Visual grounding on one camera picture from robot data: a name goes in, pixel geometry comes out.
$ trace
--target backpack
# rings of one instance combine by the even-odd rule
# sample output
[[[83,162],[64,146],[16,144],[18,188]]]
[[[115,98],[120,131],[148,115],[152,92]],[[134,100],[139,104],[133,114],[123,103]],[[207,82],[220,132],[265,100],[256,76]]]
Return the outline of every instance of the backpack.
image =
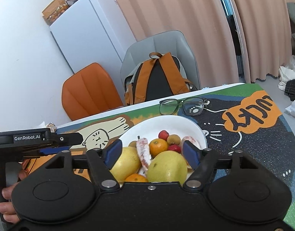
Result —
[[[165,55],[152,52],[149,57],[151,59],[138,64],[125,78],[127,105],[197,90],[192,82],[187,80],[179,59],[170,52]]]

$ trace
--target white wall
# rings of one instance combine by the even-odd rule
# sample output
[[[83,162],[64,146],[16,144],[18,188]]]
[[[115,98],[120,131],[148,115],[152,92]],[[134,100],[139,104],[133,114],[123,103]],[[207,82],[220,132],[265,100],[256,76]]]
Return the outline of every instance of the white wall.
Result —
[[[70,122],[61,92],[72,71],[42,11],[53,0],[0,0],[0,131]]]

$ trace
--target table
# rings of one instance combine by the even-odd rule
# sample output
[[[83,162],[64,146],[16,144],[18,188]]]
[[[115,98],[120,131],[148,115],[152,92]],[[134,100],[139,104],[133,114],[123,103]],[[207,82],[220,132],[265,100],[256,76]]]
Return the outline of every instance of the table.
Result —
[[[190,117],[180,108],[176,114],[191,119],[204,130],[208,147],[229,155],[234,150],[246,151],[284,181],[292,192],[292,204],[284,220],[295,228],[295,136],[276,104],[259,85],[242,83],[171,98],[193,96],[208,99],[209,104],[203,113]],[[83,143],[70,148],[73,154],[82,154],[89,148],[104,148],[135,124],[160,115],[159,101],[103,112],[62,125],[57,132],[80,132],[83,135]],[[93,133],[97,133],[100,139],[91,138]],[[57,149],[46,149],[44,152],[56,153]],[[31,171],[49,158],[50,156],[35,161]],[[83,170],[75,173],[88,176]],[[223,175],[225,171],[217,173],[218,177]]]

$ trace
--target orange backpack strap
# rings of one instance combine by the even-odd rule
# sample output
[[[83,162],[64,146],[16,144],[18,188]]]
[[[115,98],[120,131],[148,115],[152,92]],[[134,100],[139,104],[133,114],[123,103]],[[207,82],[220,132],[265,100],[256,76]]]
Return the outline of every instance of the orange backpack strap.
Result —
[[[179,72],[179,69],[177,68],[170,52],[159,58],[159,62],[174,95],[183,94],[190,91],[187,88],[185,80],[181,76],[181,73]]]
[[[150,59],[143,62],[138,76],[138,81],[140,82],[137,82],[136,84],[134,104],[145,102],[148,87],[147,83],[156,60],[157,59]]]
[[[129,94],[129,105],[134,104],[134,97],[132,94],[132,83],[128,84],[128,94]]]
[[[127,86],[127,92],[125,93],[125,102],[126,102],[126,105],[134,104],[134,98],[132,94],[132,83],[128,84]]]

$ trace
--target eyeglass lens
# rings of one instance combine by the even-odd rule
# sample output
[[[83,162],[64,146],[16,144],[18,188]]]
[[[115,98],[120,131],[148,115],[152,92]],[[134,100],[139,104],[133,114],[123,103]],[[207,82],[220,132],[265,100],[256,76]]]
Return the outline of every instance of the eyeglass lens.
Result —
[[[204,100],[202,98],[194,97],[187,98],[183,103],[183,109],[188,116],[197,116],[202,113]]]
[[[171,114],[174,113],[177,106],[178,106],[178,101],[176,99],[164,100],[160,104],[160,108],[159,108],[160,114],[162,114],[162,115],[171,115]]]

